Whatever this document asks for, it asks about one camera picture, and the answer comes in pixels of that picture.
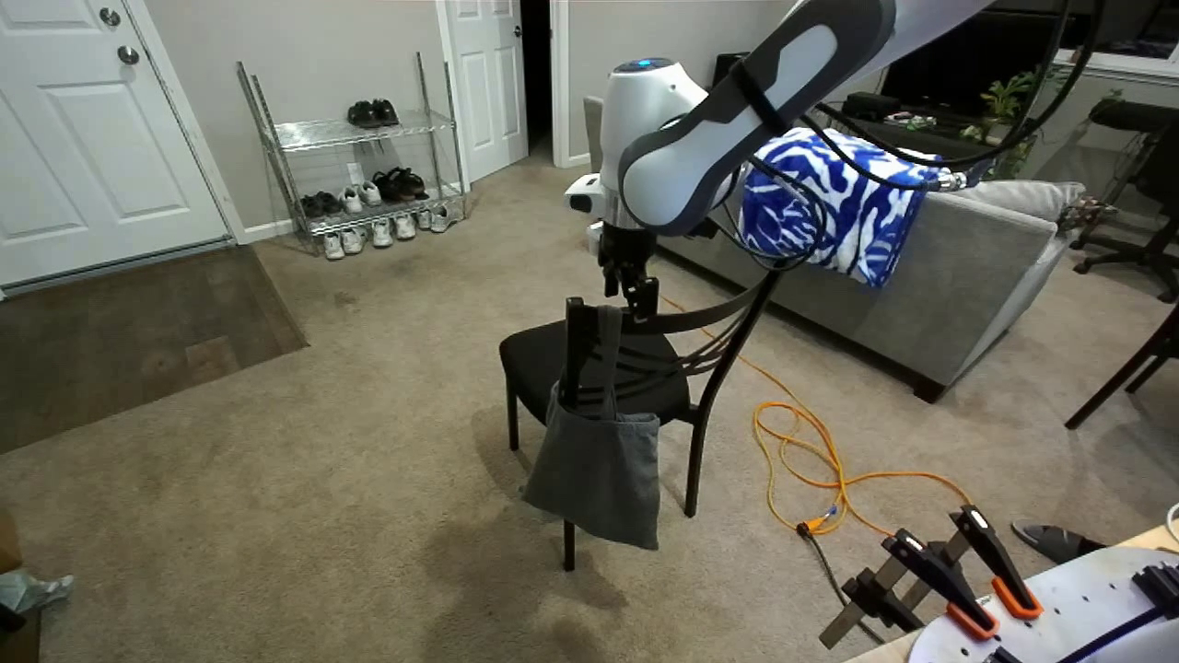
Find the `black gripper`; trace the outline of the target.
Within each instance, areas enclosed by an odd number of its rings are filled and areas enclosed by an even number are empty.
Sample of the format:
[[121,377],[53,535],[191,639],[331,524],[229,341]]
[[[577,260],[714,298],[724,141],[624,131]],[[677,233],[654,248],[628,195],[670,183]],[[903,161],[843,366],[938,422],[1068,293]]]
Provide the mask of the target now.
[[650,326],[661,308],[661,285],[650,276],[656,239],[609,223],[597,243],[597,264],[609,293],[628,293],[632,320]]

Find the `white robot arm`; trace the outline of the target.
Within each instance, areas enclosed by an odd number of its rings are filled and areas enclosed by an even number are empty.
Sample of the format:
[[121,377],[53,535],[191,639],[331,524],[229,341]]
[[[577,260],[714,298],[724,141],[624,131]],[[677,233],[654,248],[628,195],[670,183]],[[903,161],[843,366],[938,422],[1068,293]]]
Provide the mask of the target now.
[[675,59],[628,59],[601,105],[601,169],[569,188],[605,223],[605,291],[656,313],[656,235],[694,235],[746,159],[862,68],[943,35],[993,0],[799,0],[710,88]]

